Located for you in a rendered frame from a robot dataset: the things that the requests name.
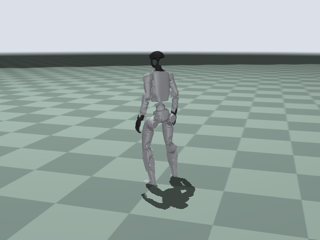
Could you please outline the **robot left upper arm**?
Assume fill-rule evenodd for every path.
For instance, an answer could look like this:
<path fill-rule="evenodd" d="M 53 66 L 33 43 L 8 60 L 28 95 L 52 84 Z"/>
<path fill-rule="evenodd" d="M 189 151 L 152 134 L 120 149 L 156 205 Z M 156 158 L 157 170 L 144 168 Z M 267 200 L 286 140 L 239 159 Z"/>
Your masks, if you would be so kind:
<path fill-rule="evenodd" d="M 145 100 L 150 100 L 152 98 L 151 94 L 151 84 L 153 79 L 153 72 L 149 72 L 143 75 L 143 81 L 144 81 L 144 90 L 146 93 Z"/>

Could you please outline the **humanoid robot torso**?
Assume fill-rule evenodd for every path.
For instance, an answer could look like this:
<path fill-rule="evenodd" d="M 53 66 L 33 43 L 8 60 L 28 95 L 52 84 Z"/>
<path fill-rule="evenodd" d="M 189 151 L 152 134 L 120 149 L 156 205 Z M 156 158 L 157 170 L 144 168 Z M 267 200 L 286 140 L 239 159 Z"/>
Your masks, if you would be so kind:
<path fill-rule="evenodd" d="M 164 68 L 163 68 L 164 70 Z M 152 69 L 149 73 L 153 72 L 153 79 L 151 80 L 151 101 L 158 102 L 156 110 L 153 111 L 153 115 L 158 116 L 158 123 L 164 123 L 170 119 L 169 109 L 165 108 L 162 102 L 169 100 L 170 95 L 170 76 L 169 73 L 165 71 L 156 71 Z"/>

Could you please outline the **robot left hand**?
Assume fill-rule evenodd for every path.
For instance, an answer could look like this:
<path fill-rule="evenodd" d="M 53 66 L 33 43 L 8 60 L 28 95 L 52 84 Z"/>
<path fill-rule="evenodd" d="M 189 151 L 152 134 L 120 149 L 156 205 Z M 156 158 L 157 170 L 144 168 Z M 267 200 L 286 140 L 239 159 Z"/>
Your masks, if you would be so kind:
<path fill-rule="evenodd" d="M 139 130 L 140 130 L 141 121 L 143 121 L 143 119 L 144 119 L 144 115 L 141 115 L 140 118 L 137 117 L 137 121 L 135 123 L 135 129 L 138 133 L 141 133 Z"/>

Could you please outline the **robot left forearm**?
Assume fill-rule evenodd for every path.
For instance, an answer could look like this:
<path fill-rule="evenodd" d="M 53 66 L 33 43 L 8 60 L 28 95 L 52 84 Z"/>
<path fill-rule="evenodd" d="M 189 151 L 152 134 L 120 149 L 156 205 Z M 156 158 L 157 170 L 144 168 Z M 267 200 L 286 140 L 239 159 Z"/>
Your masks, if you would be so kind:
<path fill-rule="evenodd" d="M 149 102 L 146 101 L 146 93 L 144 92 L 143 95 L 142 95 L 140 112 L 138 113 L 138 117 L 139 118 L 141 117 L 141 115 L 144 115 L 144 118 L 145 118 L 145 114 L 147 112 L 148 105 L 149 105 Z"/>

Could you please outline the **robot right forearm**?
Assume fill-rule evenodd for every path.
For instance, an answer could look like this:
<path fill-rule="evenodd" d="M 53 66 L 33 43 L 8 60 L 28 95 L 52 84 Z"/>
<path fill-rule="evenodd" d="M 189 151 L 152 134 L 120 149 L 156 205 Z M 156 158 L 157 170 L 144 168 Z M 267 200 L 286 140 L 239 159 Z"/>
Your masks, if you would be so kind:
<path fill-rule="evenodd" d="M 179 95 L 177 95 L 176 97 L 172 97 L 171 111 L 173 113 L 175 113 L 176 109 L 178 110 L 178 100 L 179 100 Z"/>

